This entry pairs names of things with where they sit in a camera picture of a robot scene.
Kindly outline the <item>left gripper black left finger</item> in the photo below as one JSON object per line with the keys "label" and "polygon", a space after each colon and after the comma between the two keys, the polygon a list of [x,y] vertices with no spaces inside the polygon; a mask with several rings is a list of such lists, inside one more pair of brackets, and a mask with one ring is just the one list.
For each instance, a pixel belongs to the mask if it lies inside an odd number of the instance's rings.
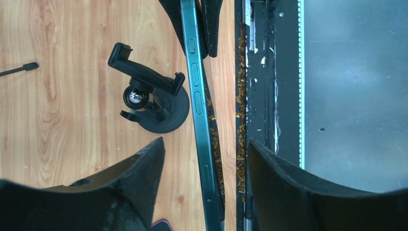
{"label": "left gripper black left finger", "polygon": [[37,189],[0,181],[3,231],[154,231],[165,160],[162,138],[69,186]]}

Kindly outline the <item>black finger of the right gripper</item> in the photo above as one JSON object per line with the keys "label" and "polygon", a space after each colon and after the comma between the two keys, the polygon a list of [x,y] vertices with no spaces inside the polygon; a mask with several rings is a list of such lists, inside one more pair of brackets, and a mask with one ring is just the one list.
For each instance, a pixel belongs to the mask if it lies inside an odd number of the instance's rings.
{"label": "black finger of the right gripper", "polygon": [[[165,10],[167,16],[169,17],[174,31],[177,35],[179,43],[182,47],[183,52],[185,53],[184,47],[184,36],[183,36],[183,27],[182,27],[182,17],[181,17],[181,6],[179,0],[159,0],[159,3]],[[201,7],[201,1],[196,0],[196,13],[197,13],[197,27],[199,34],[200,50],[202,59],[204,59],[204,25],[203,25],[203,13]]]}
{"label": "black finger of the right gripper", "polygon": [[223,0],[202,0],[201,10],[205,47],[210,57],[217,57],[219,20]]}

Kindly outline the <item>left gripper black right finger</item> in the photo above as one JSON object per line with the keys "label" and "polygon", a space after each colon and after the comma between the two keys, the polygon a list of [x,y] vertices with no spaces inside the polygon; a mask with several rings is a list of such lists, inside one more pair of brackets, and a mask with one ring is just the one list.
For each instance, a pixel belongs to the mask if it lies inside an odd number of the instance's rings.
{"label": "left gripper black right finger", "polygon": [[405,231],[408,191],[349,188],[277,156],[257,141],[248,146],[256,220],[262,231]]}

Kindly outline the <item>black teal-edged smartphone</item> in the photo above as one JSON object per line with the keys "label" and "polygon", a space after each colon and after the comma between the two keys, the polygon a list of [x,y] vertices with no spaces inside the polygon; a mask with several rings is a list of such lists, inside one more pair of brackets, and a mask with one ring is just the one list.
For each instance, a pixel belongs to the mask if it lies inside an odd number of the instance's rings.
{"label": "black teal-edged smartphone", "polygon": [[195,0],[182,0],[180,6],[205,228],[208,231],[221,231],[224,227],[220,216],[222,201],[218,194],[217,176],[211,149],[198,4]]}

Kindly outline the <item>black phone stand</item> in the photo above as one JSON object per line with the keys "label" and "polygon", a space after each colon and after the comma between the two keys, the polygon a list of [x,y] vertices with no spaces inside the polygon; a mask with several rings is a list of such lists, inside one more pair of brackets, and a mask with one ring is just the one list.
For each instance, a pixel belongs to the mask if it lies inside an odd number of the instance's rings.
{"label": "black phone stand", "polygon": [[175,78],[165,77],[131,61],[132,51],[129,45],[118,42],[108,60],[111,68],[130,76],[129,86],[123,92],[124,104],[130,111],[121,111],[120,115],[152,133],[175,131],[185,122],[190,110],[183,87],[185,75],[176,72]]}

